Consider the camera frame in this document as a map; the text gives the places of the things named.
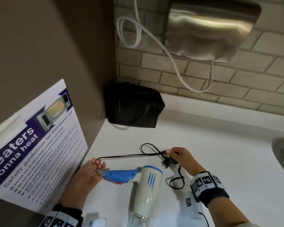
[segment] bag handle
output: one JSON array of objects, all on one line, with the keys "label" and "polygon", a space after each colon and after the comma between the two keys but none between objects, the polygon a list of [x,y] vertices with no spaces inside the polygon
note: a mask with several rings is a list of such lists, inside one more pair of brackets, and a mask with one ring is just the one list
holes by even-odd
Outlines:
[{"label": "bag handle", "polygon": [[133,122],[128,122],[128,121],[125,121],[125,120],[121,117],[121,106],[120,106],[120,104],[121,104],[121,98],[119,97],[118,115],[119,115],[120,119],[121,119],[123,122],[125,122],[125,123],[135,123],[135,122],[138,122],[141,118],[144,117],[144,115],[146,115],[146,113],[147,113],[148,110],[149,110],[149,102],[147,102],[143,114],[142,114],[139,118],[137,118],[135,121],[133,121]]}]

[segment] white power cord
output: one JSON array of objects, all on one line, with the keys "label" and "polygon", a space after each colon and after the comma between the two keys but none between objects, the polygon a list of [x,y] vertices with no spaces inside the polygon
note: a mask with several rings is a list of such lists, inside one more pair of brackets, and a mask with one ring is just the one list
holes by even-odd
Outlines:
[{"label": "white power cord", "polygon": [[[140,19],[139,19],[139,15],[138,15],[138,7],[137,7],[137,0],[133,0],[134,2],[134,7],[135,7],[135,14],[136,14],[136,19],[134,18],[133,15],[127,15],[127,16],[121,16],[121,17],[118,17],[117,19],[117,32],[118,32],[118,35],[119,35],[119,38],[120,40],[122,41],[122,43],[127,47],[127,48],[135,48],[139,45],[140,41],[141,41],[141,34],[142,34],[142,31],[141,29],[146,32],[151,38],[153,38],[155,40],[155,42],[157,42],[160,47],[163,49],[163,51],[167,54],[167,56],[170,58],[171,62],[173,63],[174,65],[174,68],[175,68],[175,71],[176,71],[176,74],[179,78],[179,80],[182,82],[182,84],[187,87],[189,90],[191,91],[194,91],[194,92],[205,92],[209,89],[210,85],[211,85],[211,80],[212,80],[212,67],[213,67],[213,63],[210,62],[210,72],[209,72],[209,82],[208,82],[208,85],[205,89],[203,90],[196,90],[196,89],[193,89],[192,87],[188,86],[184,80],[182,79],[179,71],[178,71],[178,68],[177,68],[177,65],[173,59],[173,57],[171,56],[171,54],[169,53],[169,51],[165,48],[165,46],[150,32],[148,31],[144,26],[142,26],[140,24]],[[131,21],[132,23],[134,23],[135,27],[136,27],[136,41],[133,43],[133,44],[130,44],[128,43],[124,36],[123,36],[123,23],[124,23],[124,20],[129,20]]]}]

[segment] stainless steel hand dryer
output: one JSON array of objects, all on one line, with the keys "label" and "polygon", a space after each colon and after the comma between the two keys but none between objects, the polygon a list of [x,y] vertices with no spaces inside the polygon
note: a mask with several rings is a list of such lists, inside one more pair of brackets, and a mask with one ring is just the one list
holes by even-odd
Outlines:
[{"label": "stainless steel hand dryer", "polygon": [[174,55],[226,63],[260,13],[259,4],[240,0],[170,0],[164,45]]}]

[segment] left hand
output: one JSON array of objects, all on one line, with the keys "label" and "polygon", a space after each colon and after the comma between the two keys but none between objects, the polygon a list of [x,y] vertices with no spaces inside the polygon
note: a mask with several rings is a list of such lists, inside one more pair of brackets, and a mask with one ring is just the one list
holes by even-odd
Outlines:
[{"label": "left hand", "polygon": [[105,169],[106,163],[92,158],[75,173],[58,203],[64,207],[82,210],[88,194],[103,179],[96,169]]}]

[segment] black bag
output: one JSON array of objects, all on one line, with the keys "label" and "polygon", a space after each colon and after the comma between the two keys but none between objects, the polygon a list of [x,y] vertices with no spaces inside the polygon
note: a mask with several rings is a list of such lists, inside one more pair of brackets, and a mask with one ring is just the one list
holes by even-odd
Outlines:
[{"label": "black bag", "polygon": [[129,82],[107,87],[104,99],[108,121],[125,126],[155,128],[165,107],[158,91]]}]

